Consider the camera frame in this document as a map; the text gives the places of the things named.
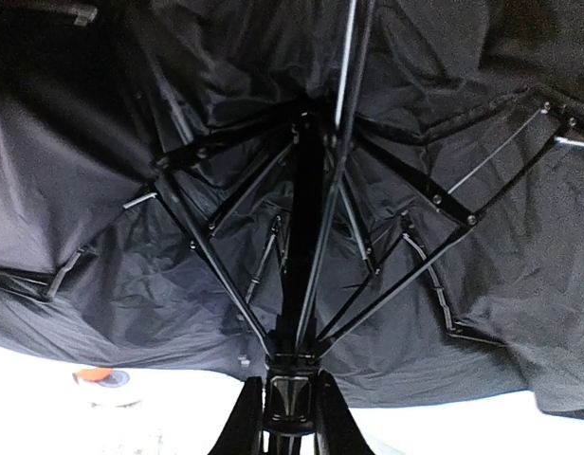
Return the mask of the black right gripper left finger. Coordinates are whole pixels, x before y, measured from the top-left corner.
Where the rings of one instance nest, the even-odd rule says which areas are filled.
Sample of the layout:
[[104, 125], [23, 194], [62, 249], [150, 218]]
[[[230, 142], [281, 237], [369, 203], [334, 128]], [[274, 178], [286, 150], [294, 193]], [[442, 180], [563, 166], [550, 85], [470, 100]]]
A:
[[262, 453], [263, 382], [248, 378], [210, 455], [257, 455]]

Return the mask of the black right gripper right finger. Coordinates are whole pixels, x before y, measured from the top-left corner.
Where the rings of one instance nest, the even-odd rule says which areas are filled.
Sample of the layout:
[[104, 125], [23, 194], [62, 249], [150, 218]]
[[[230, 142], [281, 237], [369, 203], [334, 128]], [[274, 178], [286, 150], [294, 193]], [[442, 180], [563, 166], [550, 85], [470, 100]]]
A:
[[326, 371], [318, 375], [314, 446], [320, 455], [374, 455], [335, 378]]

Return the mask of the lavender folding umbrella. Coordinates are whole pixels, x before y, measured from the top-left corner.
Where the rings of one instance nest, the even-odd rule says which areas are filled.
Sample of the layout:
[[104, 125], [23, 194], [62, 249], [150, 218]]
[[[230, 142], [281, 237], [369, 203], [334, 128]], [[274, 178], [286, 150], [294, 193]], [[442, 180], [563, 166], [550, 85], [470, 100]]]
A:
[[584, 1], [0, 1], [0, 346], [584, 420]]

